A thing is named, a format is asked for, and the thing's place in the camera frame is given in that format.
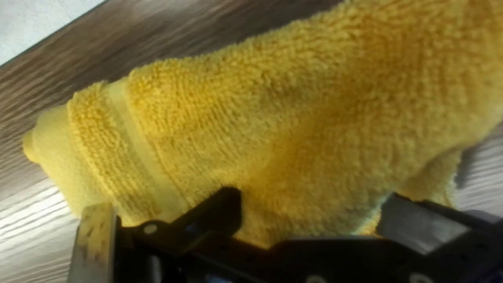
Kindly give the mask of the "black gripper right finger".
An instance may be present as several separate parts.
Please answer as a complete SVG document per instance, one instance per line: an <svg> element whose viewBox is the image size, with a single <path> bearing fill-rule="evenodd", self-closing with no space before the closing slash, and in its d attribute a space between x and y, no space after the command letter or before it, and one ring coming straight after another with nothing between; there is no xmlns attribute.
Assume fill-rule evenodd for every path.
<svg viewBox="0 0 503 283"><path fill-rule="evenodd" d="M501 220L394 195L381 209L378 251L389 262L502 262Z"/></svg>

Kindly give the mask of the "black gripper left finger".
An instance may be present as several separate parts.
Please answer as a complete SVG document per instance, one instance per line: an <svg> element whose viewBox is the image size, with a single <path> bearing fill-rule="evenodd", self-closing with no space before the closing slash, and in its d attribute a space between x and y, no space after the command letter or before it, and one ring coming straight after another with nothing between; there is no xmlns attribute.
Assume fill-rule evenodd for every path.
<svg viewBox="0 0 503 283"><path fill-rule="evenodd" d="M236 187L221 187L216 193L177 220L148 220L122 228L126 246L199 246L205 242L232 240L243 226L243 193Z"/></svg>

